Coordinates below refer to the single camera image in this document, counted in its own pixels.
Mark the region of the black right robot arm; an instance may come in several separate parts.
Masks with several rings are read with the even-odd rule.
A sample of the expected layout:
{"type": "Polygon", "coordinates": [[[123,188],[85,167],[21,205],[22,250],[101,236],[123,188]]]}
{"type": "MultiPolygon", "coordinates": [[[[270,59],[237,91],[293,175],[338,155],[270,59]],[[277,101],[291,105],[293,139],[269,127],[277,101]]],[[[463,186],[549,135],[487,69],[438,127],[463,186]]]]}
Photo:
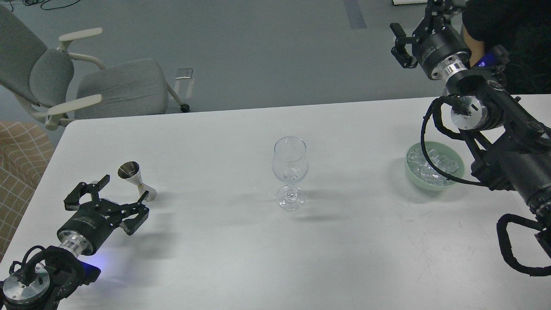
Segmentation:
{"type": "Polygon", "coordinates": [[[431,80],[446,82],[446,96],[435,98],[421,126],[421,149],[430,166],[446,179],[490,190],[513,190],[525,200],[535,220],[504,214],[496,224],[502,257],[512,269],[529,276],[549,276],[550,267],[527,267],[512,253],[509,223],[536,231],[536,239],[550,253],[550,129],[537,121],[505,90],[508,51],[492,47],[475,65],[471,49],[453,29],[451,19],[466,9],[464,0],[430,0],[424,17],[408,36],[391,23],[391,53],[403,68],[420,65],[431,80]],[[466,143],[474,157],[476,181],[446,173],[429,158],[425,132],[428,121],[447,137],[466,143]]]}

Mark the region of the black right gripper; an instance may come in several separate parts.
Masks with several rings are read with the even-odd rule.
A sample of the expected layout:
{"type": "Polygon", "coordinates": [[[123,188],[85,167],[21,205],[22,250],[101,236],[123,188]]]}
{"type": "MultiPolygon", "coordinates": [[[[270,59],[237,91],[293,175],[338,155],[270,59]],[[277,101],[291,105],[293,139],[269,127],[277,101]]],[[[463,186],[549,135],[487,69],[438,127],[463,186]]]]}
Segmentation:
{"type": "Polygon", "coordinates": [[[427,78],[448,81],[458,72],[467,70],[471,51],[451,26],[453,16],[466,9],[466,0],[428,0],[424,24],[406,35],[401,24],[391,23],[395,36],[392,55],[403,68],[421,68],[427,78]]]}

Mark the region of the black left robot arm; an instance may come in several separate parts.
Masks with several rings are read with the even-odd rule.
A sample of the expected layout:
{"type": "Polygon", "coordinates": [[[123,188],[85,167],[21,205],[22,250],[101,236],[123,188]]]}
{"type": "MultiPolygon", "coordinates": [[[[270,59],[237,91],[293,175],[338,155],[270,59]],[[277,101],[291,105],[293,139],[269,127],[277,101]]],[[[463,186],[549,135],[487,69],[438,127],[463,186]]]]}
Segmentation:
{"type": "Polygon", "coordinates": [[[145,203],[157,196],[140,185],[138,200],[120,205],[99,196],[109,181],[105,175],[96,183],[82,182],[67,195],[65,209],[74,214],[57,232],[60,244],[33,246],[21,261],[12,262],[1,282],[1,308],[55,310],[77,288],[97,280],[101,270],[79,257],[94,255],[116,228],[134,234],[149,216],[145,203]]]}

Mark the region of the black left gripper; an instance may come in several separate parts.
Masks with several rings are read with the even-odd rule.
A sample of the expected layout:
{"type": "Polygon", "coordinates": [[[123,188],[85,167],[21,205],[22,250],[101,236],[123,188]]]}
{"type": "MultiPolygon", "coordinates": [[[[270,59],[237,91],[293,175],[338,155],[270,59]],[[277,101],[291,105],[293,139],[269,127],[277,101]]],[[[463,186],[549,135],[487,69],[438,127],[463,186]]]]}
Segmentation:
{"type": "Polygon", "coordinates": [[[99,192],[110,178],[106,174],[96,183],[80,182],[64,199],[65,210],[76,212],[58,230],[57,237],[59,247],[75,257],[94,255],[116,228],[133,235],[149,217],[149,208],[143,203],[148,193],[130,204],[101,199],[99,192]],[[81,205],[80,199],[86,194],[91,195],[91,201],[81,205]]]}

